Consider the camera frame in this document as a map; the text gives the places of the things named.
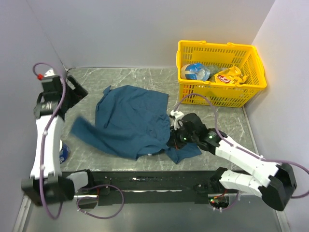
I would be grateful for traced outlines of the blue t-shirt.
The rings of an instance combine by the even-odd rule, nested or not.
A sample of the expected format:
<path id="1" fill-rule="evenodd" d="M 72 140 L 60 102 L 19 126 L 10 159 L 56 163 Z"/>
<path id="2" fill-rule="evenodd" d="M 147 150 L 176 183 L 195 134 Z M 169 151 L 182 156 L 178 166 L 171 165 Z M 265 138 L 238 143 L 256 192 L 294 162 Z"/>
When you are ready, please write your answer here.
<path id="1" fill-rule="evenodd" d="M 95 108 L 95 123 L 79 116 L 70 130 L 84 143 L 108 154 L 137 160 L 164 151 L 175 163 L 200 155 L 196 144 L 167 145 L 170 119 L 168 94 L 130 85 L 103 91 Z"/>

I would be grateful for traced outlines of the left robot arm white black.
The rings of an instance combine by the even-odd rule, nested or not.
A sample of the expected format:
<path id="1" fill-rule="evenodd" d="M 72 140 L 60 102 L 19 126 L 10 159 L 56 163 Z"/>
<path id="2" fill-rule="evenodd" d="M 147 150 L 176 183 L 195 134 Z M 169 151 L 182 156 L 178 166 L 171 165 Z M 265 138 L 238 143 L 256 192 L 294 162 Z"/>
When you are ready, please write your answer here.
<path id="1" fill-rule="evenodd" d="M 37 127 L 35 161 L 28 179 L 21 181 L 21 189 L 36 206 L 63 203 L 73 199 L 80 190 L 91 194 L 96 183 L 90 170 L 81 170 L 65 177 L 60 168 L 60 137 L 64 126 L 65 113 L 83 99 L 88 92 L 69 75 L 65 98 L 54 116 L 53 112 L 62 97 L 62 84 L 57 75 L 42 81 L 43 91 L 38 95 L 34 108 Z"/>

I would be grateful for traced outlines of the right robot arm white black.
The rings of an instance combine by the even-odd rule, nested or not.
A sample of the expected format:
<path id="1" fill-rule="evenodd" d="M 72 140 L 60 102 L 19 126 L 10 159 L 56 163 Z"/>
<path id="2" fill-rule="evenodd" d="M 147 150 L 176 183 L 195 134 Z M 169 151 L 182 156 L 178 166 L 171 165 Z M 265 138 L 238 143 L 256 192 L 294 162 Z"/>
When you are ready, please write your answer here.
<path id="1" fill-rule="evenodd" d="M 218 168 L 211 180 L 211 188 L 215 192 L 235 189 L 260 197 L 274 210 L 285 209 L 297 188 L 290 164 L 267 162 L 236 143 L 224 132 L 207 128 L 195 113 L 185 115 L 180 111 L 171 111 L 169 116 L 173 119 L 173 124 L 170 127 L 168 146 L 183 148 L 193 144 L 201 150 L 230 161 L 246 172 L 241 174 Z"/>

